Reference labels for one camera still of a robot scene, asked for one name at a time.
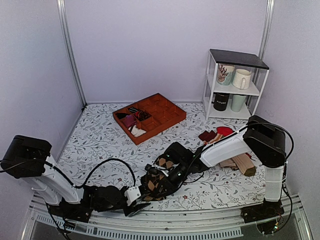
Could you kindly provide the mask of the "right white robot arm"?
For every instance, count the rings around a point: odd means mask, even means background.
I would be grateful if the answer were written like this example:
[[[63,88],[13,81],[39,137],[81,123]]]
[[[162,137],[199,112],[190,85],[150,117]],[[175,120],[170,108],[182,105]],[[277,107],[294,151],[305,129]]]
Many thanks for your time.
[[[180,189],[189,174],[202,173],[233,157],[253,152],[265,168],[265,202],[259,206],[262,218],[269,218],[278,210],[283,173],[288,158],[286,137],[281,126],[253,115],[239,130],[200,146],[195,152],[179,142],[173,142],[153,164],[145,166],[140,182],[145,194],[155,200],[172,195]]]

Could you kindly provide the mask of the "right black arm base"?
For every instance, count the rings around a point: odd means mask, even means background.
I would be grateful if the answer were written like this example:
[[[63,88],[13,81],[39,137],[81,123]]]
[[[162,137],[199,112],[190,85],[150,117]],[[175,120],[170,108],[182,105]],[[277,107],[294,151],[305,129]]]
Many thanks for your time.
[[[252,223],[272,218],[271,221],[258,223],[257,229],[263,235],[274,234],[279,230],[281,224],[284,223],[283,214],[285,213],[281,200],[271,202],[263,200],[263,203],[243,207],[241,209],[241,217],[245,223]]]

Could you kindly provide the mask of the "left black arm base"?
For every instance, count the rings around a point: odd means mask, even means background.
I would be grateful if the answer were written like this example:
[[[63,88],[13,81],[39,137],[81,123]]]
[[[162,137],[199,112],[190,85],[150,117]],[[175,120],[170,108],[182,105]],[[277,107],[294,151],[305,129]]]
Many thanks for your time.
[[[62,217],[67,220],[88,223],[93,212],[93,207],[87,201],[81,201],[77,204],[71,204],[64,198],[58,205],[48,204],[52,215]]]

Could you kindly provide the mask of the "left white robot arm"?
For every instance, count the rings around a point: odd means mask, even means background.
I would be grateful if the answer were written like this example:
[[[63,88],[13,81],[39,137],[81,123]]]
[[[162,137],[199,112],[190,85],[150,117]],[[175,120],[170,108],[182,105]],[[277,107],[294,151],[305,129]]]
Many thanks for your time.
[[[43,197],[48,212],[68,220],[87,223],[93,211],[123,210],[125,216],[136,214],[149,203],[137,203],[142,192],[136,185],[76,185],[57,167],[51,144],[43,139],[16,135],[0,163],[3,173],[24,179]]]

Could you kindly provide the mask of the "brown argyle sock pair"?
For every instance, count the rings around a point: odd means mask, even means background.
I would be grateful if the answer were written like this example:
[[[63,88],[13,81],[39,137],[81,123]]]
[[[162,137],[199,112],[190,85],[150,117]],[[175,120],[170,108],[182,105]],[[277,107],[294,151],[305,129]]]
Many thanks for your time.
[[[157,159],[153,162],[153,164],[150,165],[158,165],[160,167],[164,167],[168,170],[168,174],[170,171],[172,171],[175,167],[175,162],[170,158],[168,154],[161,154],[157,157]],[[151,201],[161,201],[165,200],[167,196],[165,197],[155,197],[155,190],[158,187],[158,184],[162,178],[164,178],[165,175],[163,174],[149,174],[145,173],[140,179],[141,186],[139,189],[141,190],[141,193],[150,193],[150,202]]]

